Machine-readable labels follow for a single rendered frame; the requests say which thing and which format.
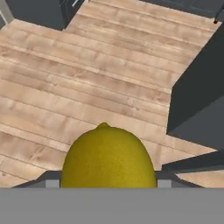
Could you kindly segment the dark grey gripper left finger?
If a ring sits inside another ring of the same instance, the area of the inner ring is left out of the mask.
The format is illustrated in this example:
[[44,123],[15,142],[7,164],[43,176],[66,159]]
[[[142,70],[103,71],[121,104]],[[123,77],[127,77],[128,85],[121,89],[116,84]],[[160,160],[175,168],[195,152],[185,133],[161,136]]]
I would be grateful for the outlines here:
[[38,178],[16,185],[16,188],[60,188],[61,171],[45,171]]

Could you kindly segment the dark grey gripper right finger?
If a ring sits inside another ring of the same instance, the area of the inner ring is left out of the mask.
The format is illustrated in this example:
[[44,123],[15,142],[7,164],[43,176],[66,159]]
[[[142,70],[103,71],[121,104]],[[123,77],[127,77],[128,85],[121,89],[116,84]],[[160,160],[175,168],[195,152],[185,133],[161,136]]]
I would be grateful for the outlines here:
[[200,188],[200,185],[185,181],[176,174],[166,171],[156,171],[158,188]]

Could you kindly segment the yellow lemon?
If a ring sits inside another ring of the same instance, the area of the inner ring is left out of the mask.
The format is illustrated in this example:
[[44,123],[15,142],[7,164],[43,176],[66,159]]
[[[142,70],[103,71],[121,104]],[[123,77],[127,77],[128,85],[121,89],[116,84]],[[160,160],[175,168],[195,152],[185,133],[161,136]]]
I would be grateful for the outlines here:
[[125,129],[102,123],[71,145],[62,168],[63,188],[154,188],[156,175],[143,143]]

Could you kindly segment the dark grey kitchen island cabinet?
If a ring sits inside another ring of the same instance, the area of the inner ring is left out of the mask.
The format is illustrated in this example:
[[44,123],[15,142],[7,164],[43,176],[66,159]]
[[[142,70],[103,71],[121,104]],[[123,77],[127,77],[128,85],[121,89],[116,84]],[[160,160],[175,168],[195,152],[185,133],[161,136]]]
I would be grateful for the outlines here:
[[164,164],[164,171],[224,170],[224,23],[172,87],[166,134],[214,151]]

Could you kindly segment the dark grey cabinet run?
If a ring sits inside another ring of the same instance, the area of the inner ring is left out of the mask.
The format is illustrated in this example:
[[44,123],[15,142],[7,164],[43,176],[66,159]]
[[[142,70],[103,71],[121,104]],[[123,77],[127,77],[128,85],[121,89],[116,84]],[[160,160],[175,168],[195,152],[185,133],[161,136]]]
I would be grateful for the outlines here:
[[0,0],[0,11],[8,23],[14,18],[62,31],[85,0]]
[[224,22],[224,0],[140,0],[149,4],[183,11],[205,18],[213,18],[215,23]]

